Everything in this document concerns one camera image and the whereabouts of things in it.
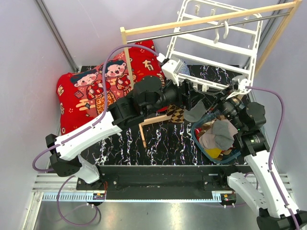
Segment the brown argyle sock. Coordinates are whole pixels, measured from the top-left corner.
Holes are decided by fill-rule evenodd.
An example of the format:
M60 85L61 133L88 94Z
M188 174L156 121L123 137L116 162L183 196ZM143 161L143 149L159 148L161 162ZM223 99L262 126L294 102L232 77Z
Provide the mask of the brown argyle sock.
M183 123L184 122L184 109L171 104L169 105L166 115L170 116L170 122L172 123Z

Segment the white plastic clip hanger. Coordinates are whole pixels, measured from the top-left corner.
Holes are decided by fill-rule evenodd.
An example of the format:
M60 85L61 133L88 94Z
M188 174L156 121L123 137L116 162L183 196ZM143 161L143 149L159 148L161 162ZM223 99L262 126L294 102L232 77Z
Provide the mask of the white plastic clip hanger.
M195 88L203 91L224 89L236 75L246 76L253 82L262 23L263 17L254 13L176 27L166 56L199 67L199 74L179 74L178 78L191 80ZM243 69L248 58L249 67Z

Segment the wooden drying rack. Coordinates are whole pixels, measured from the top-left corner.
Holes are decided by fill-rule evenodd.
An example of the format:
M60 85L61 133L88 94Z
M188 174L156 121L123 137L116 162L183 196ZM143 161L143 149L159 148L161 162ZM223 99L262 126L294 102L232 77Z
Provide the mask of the wooden drying rack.
M234 71L250 81L261 69L281 34L296 13L300 0L280 0L271 5L245 9L228 0L196 0L182 2L176 22L135 29L120 28L124 44L145 41L128 40L129 36L173 30L167 57L210 65Z

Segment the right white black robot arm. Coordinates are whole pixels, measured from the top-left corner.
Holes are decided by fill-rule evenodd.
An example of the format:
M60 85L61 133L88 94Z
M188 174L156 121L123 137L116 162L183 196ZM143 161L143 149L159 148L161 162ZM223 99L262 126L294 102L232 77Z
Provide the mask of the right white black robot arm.
M210 92L210 98L204 99L205 108L221 113L238 129L234 146L254 173L260 190L236 166L220 170L218 185L234 190L245 201L256 213L259 229L299 230L307 224L307 213L293 201L273 163L275 147L269 146L261 131L266 123L265 108L257 102L243 105L240 99L231 96L233 92L231 87Z

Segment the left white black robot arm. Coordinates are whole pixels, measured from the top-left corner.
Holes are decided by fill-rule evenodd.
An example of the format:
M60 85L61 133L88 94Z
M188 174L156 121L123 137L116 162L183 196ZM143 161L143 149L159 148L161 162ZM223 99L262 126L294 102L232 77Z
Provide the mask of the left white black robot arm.
M146 76L134 85L126 96L117 99L95 119L62 136L46 138L50 146L50 163L59 177L76 176L92 189L103 186L98 167L81 156L81 152L98 141L142 123L149 115L176 105L187 110L193 108L205 94L184 79L179 84L168 80L163 86L154 76Z

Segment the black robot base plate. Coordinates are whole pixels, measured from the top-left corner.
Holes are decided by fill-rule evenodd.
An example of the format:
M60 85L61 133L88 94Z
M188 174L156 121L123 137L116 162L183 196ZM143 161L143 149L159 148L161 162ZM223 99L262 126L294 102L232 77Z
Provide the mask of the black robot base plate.
M100 190L103 183L108 191L120 191L127 187L196 187L203 188L205 177L221 171L243 172L244 165L142 165L142 166L99 166L100 180L87 184L77 180L77 190Z

